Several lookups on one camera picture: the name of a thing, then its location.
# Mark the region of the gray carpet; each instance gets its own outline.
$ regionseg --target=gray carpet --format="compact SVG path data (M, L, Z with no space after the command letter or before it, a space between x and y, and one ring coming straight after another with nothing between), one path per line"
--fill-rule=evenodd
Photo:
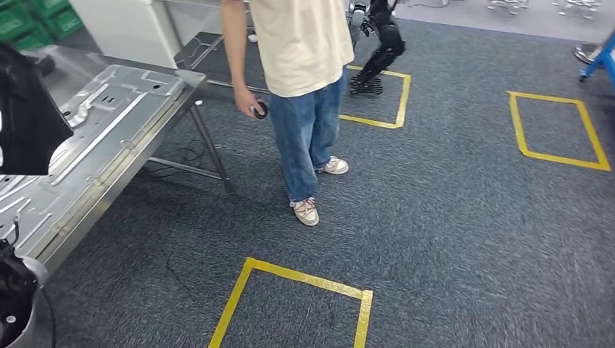
M335 153L351 171L321 177L318 227L287 206L270 123L213 88L203 111L238 195L142 170L49 284L60 346L206 346L245 257L373 290L367 347L615 346L614 174L521 155L506 93L583 100L613 165L604 71L579 84L571 41L400 27L408 51L391 70L412 75L405 125L342 123ZM358 63L373 45L360 43ZM228 80L223 51L205 66ZM387 86L344 108L389 120L399 86ZM593 158L574 110L519 108L530 149ZM182 158L193 137L185 119L157 155ZM222 346L351 347L358 301L289 282L253 274Z

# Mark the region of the person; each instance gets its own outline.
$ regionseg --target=person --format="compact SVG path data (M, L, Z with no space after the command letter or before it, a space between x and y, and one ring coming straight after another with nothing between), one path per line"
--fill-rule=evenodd
M246 10L221 0L220 19L237 108L261 113L244 80ZM269 115L297 218L318 224L316 174L344 174L349 165L331 155L339 132L345 66L354 60L342 0L252 0L260 59L272 97Z

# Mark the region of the blue jeans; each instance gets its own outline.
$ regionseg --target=blue jeans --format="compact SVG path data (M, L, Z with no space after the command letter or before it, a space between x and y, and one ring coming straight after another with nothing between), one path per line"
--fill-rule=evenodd
M331 159L339 133L339 103L346 71L335 83L291 98L273 95L269 115L282 159L285 189L292 202L314 196L316 173Z

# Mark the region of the green crate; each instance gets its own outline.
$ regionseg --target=green crate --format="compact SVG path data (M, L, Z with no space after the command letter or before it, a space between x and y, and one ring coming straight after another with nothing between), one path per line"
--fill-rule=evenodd
M33 26L32 17L21 4L16 3L0 11L0 41L10 41Z
M15 2L15 0L0 0L0 9L2 7L7 7L9 5L13 5L14 2Z
M70 6L68 0L28 0L28 2L32 10L42 17L50 17Z
M44 20L47 29L57 40L61 40L83 26L81 18L73 8L66 9Z
M18 51L35 51L53 43L54 40L41 26L37 26L31 32L20 36L11 44Z

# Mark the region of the yellow tape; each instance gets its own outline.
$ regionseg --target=yellow tape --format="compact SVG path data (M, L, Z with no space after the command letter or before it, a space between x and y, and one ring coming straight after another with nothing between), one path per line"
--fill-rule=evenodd
M276 276L290 279L292 281L300 281L302 283L316 286L317 288L333 291L338 294L354 297L356 299L363 298L363 291L355 289L351 286L336 283L334 281L328 281L326 279L315 277L313 275L311 276L309 274L297 272L296 270L272 265L264 261L255 260L254 269L269 272L275 274Z
M355 348L364 348L366 343L372 296L373 292L370 290L365 290L363 292L361 309L359 311L359 322L357 323L357 332L355 333Z
M233 292L231 292L231 296L228 298L226 307L224 307L224 311L222 311L220 321L215 327L215 331L213 333L209 348L218 348L220 346L220 343L222 343L222 339L224 338L224 334L226 333L226 328L228 328L228 324L231 322L231 317L233 316L233 313L235 313L237 302L239 302L239 297L242 295L244 287L246 286L246 282L248 281L248 277L254 265L254 261L255 260L251 257L248 257L246 259L244 267L242 268L242 272L239 274L239 278L237 278L237 282L235 283L235 287L233 288Z
M246 259L246 262L244 263L244 267L242 268L241 274L239 274L239 278L237 278L237 282L235 283L235 287L231 292L231 296L228 298L228 302L224 307L224 311L222 312L222 315L220 317L220 322L216 326L214 334L212 335L211 342L208 346L209 348L218 348L222 343L222 339L224 338L224 334L226 333L228 324L231 322L231 317L235 312L237 302L239 302L239 297L242 295L242 292L244 290L244 287L246 286L246 282L252 269L261 270L263 272L271 273L282 278L290 279L293 281L300 281L302 283L310 284L321 289L333 291L338 294L343 294L355 299L360 299L361 307L359 311L357 331L355 333L354 348L365 347L369 316L371 311L371 299L373 296L372 291L361 291L348 285L336 283L334 281L329 281L324 278L315 277L314 275L311 276L309 274L301 273L296 270L276 266L268 262L259 261L248 257Z
M354 65L348 65L348 69L351 70L361 70L362 67L357 67ZM397 114L395 115L395 123L387 123L381 121L370 120L368 118L357 117L352 115L340 115L339 118L342 120L353 121L358 123L364 123L366 125L372 125L375 127L382 127L388 129L401 128L405 122L405 111L408 105L408 97L410 96L410 82L412 77L408 74L402 74L401 72L395 71L384 71L382 72L384 75L395 76L396 78L402 78L402 93L400 96L400 102L397 106Z
M517 139L517 145L519 147L519 151L525 156L536 158L538 160L545 160L557 163L563 163L565 165L576 165L579 167L586 167L590 169L596 170L605 170L610 171L611 166L608 164L608 160L606 159L606 155L602 150L602 146L600 145L600 141L598 140L598 135L595 132L595 129L592 125L592 121L590 119L590 115L585 108L585 105L582 101L578 99L568 99L561 98L559 96L541 96L539 94L529 94L522 92L508 92L508 103L511 107L511 115L513 118L513 126L515 128L515 137ZM583 126L585 128L585 132L587 132L587 137L590 139L590 143L592 144L592 148L595 152L597 162L588 162L582 161L580 159L568 158L555 156L552 154L541 154L539 152L530 151L527 148L527 142L525 141L525 135L523 132L523 125L521 124L521 115L519 114L519 106L517 104L517 98L528 98L528 99L536 99L543 100L547 102L555 102L555 103L564 103L564 104L573 104L577 107L579 111L579 115L581 116L581 121L583 122Z

